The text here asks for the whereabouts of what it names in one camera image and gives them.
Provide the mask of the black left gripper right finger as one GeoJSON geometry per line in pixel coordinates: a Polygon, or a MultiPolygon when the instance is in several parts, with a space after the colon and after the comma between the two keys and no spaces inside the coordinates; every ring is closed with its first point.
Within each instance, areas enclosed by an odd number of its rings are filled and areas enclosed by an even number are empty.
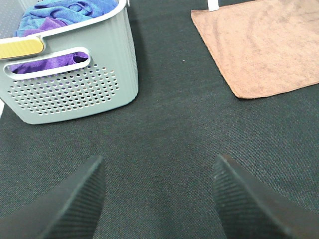
{"type": "Polygon", "coordinates": [[[228,155],[217,155],[213,196],[229,239],[317,239],[319,216],[273,191],[228,155]]]}

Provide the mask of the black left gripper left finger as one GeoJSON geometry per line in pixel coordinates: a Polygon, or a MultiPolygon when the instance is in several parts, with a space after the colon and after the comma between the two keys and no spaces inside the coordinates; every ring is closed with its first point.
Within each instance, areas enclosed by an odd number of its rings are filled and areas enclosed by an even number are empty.
{"type": "Polygon", "coordinates": [[[105,199],[105,168],[92,156],[62,183],[1,219],[2,239],[91,239],[105,199]]]}

